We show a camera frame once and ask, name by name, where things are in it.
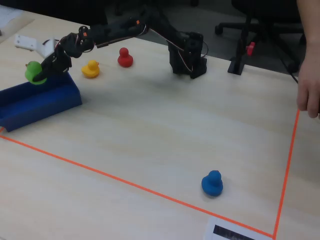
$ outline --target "green rubber duck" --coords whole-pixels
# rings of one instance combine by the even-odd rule
[[[40,84],[43,84],[47,81],[46,78],[41,81],[34,81],[34,77],[37,74],[41,73],[41,71],[42,71],[42,67],[39,62],[31,61],[28,64],[26,64],[25,66],[26,66],[26,71],[25,71],[24,75],[30,83],[35,84],[35,85],[40,85]]]

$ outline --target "red rubber duck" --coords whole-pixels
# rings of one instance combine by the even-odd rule
[[[118,57],[118,63],[120,66],[124,68],[131,67],[131,65],[134,63],[134,58],[129,54],[129,50],[125,47],[121,48],[120,56]]]

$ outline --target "blue tray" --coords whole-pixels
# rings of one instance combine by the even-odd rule
[[[82,104],[69,73],[40,85],[26,82],[0,91],[0,126],[8,132]]]

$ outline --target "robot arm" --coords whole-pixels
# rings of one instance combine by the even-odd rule
[[[170,64],[174,74],[187,74],[195,79],[207,71],[207,59],[201,57],[204,37],[200,33],[177,31],[158,12],[144,10],[139,16],[109,25],[81,26],[78,33],[64,36],[54,52],[42,63],[42,72],[33,78],[39,82],[51,75],[62,74],[72,67],[71,57],[79,58],[96,46],[102,48],[119,41],[153,31],[168,42]]]

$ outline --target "orange tape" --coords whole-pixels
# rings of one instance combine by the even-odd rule
[[[277,213],[277,215],[276,215],[276,220],[275,220],[275,225],[274,225],[274,231],[273,231],[273,236],[272,236],[272,239],[273,239],[273,240],[276,240],[276,238],[277,238],[277,233],[278,233],[278,228],[279,228],[279,223],[280,223],[281,212],[282,212],[282,208],[283,208],[283,206],[284,206],[284,200],[285,200],[287,182],[288,182],[288,177],[289,177],[291,159],[292,159],[292,154],[293,154],[293,151],[294,151],[294,145],[295,145],[295,139],[296,139],[296,132],[297,132],[298,122],[299,122],[299,115],[300,115],[300,110],[298,110],[298,111],[296,112],[296,116],[295,116],[295,122],[294,122],[292,137],[291,137],[291,144],[290,144],[288,162],[286,163],[286,169],[285,169],[284,181],[283,181],[283,186],[282,186],[281,198],[280,198],[278,213]]]
[[[133,187],[135,187],[135,188],[141,189],[141,190],[146,191],[146,192],[148,192],[148,193],[157,195],[157,196],[159,196],[159,197],[162,197],[162,198],[164,198],[164,199],[170,200],[170,201],[172,201],[172,202],[175,202],[175,203],[177,203],[177,204],[183,205],[183,206],[185,206],[185,207],[188,207],[188,208],[191,208],[191,209],[200,211],[200,212],[202,212],[202,213],[205,213],[205,214],[208,214],[208,215],[217,217],[217,218],[219,218],[219,219],[228,221],[228,222],[233,223],[233,224],[236,224],[236,225],[238,225],[238,226],[240,226],[240,227],[243,227],[243,228],[249,229],[249,230],[251,230],[251,231],[254,231],[254,232],[256,232],[256,233],[265,235],[265,236],[267,236],[267,237],[269,237],[269,238],[272,238],[272,237],[273,237],[272,234],[266,233],[266,232],[264,232],[264,231],[262,231],[262,230],[259,230],[259,229],[257,229],[257,228],[254,228],[254,227],[252,227],[252,226],[243,224],[243,223],[241,223],[241,222],[232,220],[232,219],[227,218],[227,217],[225,217],[225,216],[221,216],[221,215],[216,214],[216,213],[213,213],[213,212],[211,212],[211,211],[208,211],[208,210],[202,209],[202,208],[200,208],[200,207],[191,205],[191,204],[186,203],[186,202],[184,202],[184,201],[180,201],[180,200],[175,199],[175,198],[173,198],[173,197],[164,195],[164,194],[162,194],[162,193],[156,192],[156,191],[154,191],[154,190],[151,190],[151,189],[146,188],[146,187],[144,187],[144,186],[135,184],[135,183],[133,183],[133,182],[124,180],[124,179],[122,179],[122,178],[120,178],[120,177],[111,175],[111,174],[109,174],[109,173],[100,171],[100,170],[95,169],[95,168],[92,168],[92,167],[90,167],[90,166],[86,166],[86,165],[84,165],[84,164],[81,164],[81,163],[78,163],[78,162],[69,160],[69,159],[67,159],[67,158],[64,158],[64,157],[61,157],[61,156],[58,156],[58,155],[55,155],[55,154],[52,154],[52,153],[50,153],[50,152],[41,150],[41,149],[39,149],[39,148],[36,148],[36,147],[34,147],[34,146],[28,145],[28,144],[26,144],[26,143],[23,143],[23,142],[14,140],[14,139],[11,139],[11,138],[6,137],[6,136],[0,135],[0,138],[5,139],[5,140],[8,140],[8,141],[13,142],[13,143],[16,143],[16,144],[19,144],[19,145],[24,146],[24,147],[26,147],[26,148],[35,150],[35,151],[37,151],[37,152],[39,152],[39,153],[43,153],[43,154],[45,154],[45,155],[51,156],[51,157],[53,157],[53,158],[56,158],[56,159],[65,161],[65,162],[67,162],[67,163],[76,165],[76,166],[78,166],[78,167],[80,167],[80,168],[84,168],[84,169],[90,170],[90,171],[92,171],[92,172],[95,172],[95,173],[97,173],[97,174],[104,175],[104,176],[106,176],[106,177],[108,177],[108,178],[117,180],[117,181],[122,182],[122,183],[124,183],[124,184],[128,184],[128,185],[130,185],[130,186],[133,186]]]

